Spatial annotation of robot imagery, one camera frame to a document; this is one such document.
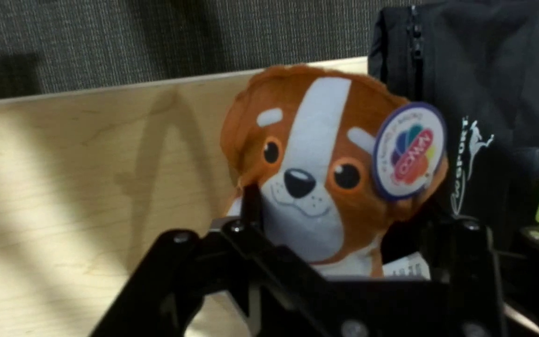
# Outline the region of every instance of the plush dog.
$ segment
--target plush dog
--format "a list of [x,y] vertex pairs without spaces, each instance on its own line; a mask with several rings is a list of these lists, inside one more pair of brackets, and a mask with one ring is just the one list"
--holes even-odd
[[[403,107],[411,112],[392,120]],[[222,125],[220,148],[237,178],[227,213],[239,213],[242,187],[257,185],[272,243],[323,275],[377,277],[381,236],[446,172],[441,125],[420,125],[430,112],[364,75],[269,67],[250,78]]]

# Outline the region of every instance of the round badge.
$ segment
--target round badge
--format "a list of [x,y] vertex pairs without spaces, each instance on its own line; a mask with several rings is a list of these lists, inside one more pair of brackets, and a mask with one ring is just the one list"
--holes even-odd
[[394,110],[379,127],[372,176],[386,200],[420,193],[441,161],[445,129],[439,112],[426,103]]

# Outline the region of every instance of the gray fabric wall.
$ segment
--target gray fabric wall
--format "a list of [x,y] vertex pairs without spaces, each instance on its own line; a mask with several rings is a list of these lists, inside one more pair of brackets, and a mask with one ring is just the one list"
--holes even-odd
[[0,97],[366,54],[409,0],[0,0]]

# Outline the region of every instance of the wooden panel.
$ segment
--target wooden panel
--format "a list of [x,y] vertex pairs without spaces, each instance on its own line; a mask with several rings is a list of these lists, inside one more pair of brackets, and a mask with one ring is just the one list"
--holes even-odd
[[[207,230],[231,191],[218,127],[248,77],[0,101],[0,335],[85,335],[158,232]],[[188,335],[246,333],[212,296]]]

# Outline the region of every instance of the plush dog nose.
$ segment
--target plush dog nose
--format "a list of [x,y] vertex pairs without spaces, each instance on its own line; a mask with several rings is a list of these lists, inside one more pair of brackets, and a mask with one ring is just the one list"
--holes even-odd
[[300,198],[312,191],[313,178],[304,170],[289,168],[284,172],[284,183],[291,198]]

